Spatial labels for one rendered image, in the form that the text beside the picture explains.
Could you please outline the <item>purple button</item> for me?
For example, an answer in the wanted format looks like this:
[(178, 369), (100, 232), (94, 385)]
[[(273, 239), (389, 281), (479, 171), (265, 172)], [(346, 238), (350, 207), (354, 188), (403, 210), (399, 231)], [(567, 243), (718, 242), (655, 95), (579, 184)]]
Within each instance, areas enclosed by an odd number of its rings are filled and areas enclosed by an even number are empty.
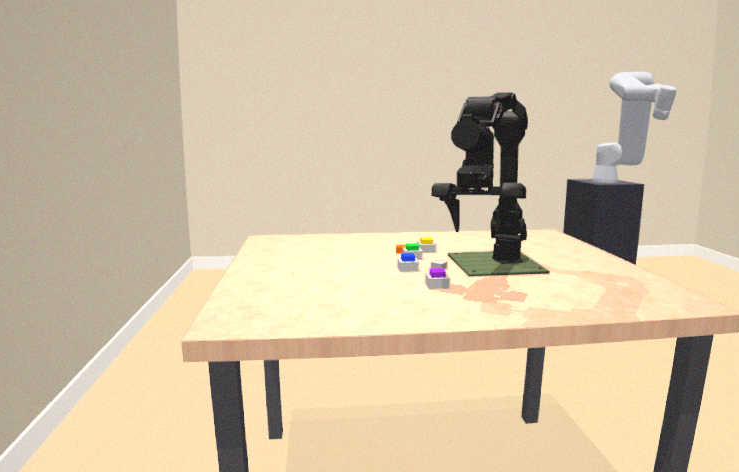
[(425, 273), (425, 284), (429, 290), (450, 289), (450, 280), (443, 268), (432, 268), (430, 273)]

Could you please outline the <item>yellow button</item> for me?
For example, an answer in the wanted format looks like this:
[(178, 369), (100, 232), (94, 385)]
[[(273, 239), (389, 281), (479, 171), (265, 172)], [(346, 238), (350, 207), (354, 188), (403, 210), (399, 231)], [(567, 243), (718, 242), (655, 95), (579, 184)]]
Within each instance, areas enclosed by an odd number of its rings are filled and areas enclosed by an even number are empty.
[(417, 241), (422, 253), (436, 253), (436, 243), (433, 242), (431, 237), (420, 237), (420, 241)]

